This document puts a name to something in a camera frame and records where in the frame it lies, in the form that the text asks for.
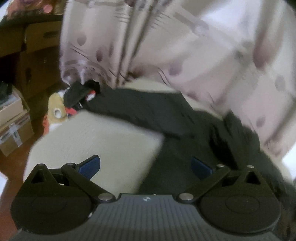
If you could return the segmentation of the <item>plush toy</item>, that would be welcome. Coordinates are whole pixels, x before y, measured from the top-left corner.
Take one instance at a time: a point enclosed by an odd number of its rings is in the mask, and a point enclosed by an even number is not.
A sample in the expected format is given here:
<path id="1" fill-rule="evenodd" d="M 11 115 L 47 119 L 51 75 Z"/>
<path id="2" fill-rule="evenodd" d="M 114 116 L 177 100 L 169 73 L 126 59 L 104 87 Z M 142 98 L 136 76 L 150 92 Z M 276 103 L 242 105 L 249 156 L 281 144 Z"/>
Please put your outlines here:
<path id="1" fill-rule="evenodd" d="M 90 90 L 81 102 L 78 102 L 76 106 L 69 108 L 64 105 L 64 95 L 69 89 L 70 87 L 50 95 L 48 100 L 48 111 L 42 122 L 44 127 L 44 136 L 61 126 L 62 123 L 67 121 L 71 116 L 76 115 L 77 112 L 83 108 L 82 101 L 88 102 L 100 92 L 100 89 Z"/>

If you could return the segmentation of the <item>brown cardboard box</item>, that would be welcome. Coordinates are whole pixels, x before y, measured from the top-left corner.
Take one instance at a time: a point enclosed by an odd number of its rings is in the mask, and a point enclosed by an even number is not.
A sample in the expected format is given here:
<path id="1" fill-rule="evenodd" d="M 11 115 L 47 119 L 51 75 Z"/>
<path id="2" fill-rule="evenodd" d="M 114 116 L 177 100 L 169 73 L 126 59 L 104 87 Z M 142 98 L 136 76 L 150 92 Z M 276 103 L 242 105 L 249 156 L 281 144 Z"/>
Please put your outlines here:
<path id="1" fill-rule="evenodd" d="M 61 26 L 61 21 L 53 21 L 30 24 L 25 29 L 25 50 L 19 55 L 16 83 L 26 99 L 61 81 Z"/>

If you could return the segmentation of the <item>cream bed mattress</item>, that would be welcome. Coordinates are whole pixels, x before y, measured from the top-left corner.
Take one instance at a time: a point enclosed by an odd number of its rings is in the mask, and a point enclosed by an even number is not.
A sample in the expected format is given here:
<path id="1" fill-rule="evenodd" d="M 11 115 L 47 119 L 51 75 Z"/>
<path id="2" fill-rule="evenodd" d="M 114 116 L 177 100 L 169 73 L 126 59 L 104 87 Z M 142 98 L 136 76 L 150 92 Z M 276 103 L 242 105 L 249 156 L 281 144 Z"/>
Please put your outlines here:
<path id="1" fill-rule="evenodd" d="M 180 93 L 146 78 L 129 82 L 119 89 L 148 93 Z M 205 111 L 218 119 L 226 116 L 194 97 L 180 94 L 196 111 Z M 80 163 L 97 155 L 100 157 L 101 167 L 92 177 L 95 184 L 114 195 L 139 194 L 138 188 L 157 158 L 164 140 L 162 133 L 119 118 L 82 110 L 34 144 L 24 177 L 28 177 L 34 166 L 39 163 L 45 164 L 48 168 L 60 168 L 66 163 Z M 287 168 L 279 164 L 275 157 L 267 156 L 278 168 L 284 181 L 294 187 Z"/>

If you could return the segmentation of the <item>floral pink curtain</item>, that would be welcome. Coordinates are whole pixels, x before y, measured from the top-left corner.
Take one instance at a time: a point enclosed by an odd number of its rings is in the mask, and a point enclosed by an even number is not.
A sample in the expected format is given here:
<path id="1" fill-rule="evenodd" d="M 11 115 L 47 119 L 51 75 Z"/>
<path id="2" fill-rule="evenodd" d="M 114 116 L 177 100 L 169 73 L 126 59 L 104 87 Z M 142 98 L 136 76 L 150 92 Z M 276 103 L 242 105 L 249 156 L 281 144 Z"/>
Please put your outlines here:
<path id="1" fill-rule="evenodd" d="M 290 1 L 68 1 L 67 84 L 145 77 L 233 111 L 283 157 L 295 143 L 295 6 Z"/>

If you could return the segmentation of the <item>taped cardboard box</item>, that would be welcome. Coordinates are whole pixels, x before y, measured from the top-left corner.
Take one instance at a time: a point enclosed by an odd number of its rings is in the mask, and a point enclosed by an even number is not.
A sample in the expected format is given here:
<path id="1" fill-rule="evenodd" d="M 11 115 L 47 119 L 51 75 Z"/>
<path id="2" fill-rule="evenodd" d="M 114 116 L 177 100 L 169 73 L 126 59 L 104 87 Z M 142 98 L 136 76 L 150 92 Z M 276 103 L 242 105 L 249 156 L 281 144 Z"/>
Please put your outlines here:
<path id="1" fill-rule="evenodd" d="M 30 108 L 15 87 L 9 99 L 1 104 L 1 152 L 9 156 L 34 134 Z"/>

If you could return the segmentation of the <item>black garment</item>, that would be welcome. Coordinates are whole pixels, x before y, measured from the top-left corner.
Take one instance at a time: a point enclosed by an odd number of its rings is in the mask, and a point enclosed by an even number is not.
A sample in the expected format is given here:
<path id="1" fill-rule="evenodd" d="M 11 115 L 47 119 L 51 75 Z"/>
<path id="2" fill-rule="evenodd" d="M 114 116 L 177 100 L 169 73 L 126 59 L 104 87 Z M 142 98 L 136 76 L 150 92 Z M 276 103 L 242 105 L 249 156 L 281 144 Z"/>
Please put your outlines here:
<path id="1" fill-rule="evenodd" d="M 191 170 L 192 158 L 214 167 L 224 164 L 234 171 L 253 165 L 280 203 L 276 236 L 295 240 L 295 188 L 284 181 L 278 168 L 261 150 L 258 135 L 243 126 L 233 113 L 218 119 L 192 109 L 180 93 L 102 88 L 92 80 L 72 84 L 64 95 L 64 105 L 76 106 L 92 89 L 100 92 L 92 100 L 82 101 L 82 109 L 128 121 L 165 137 L 138 188 L 139 194 L 176 196 L 199 185 L 201 178 Z"/>

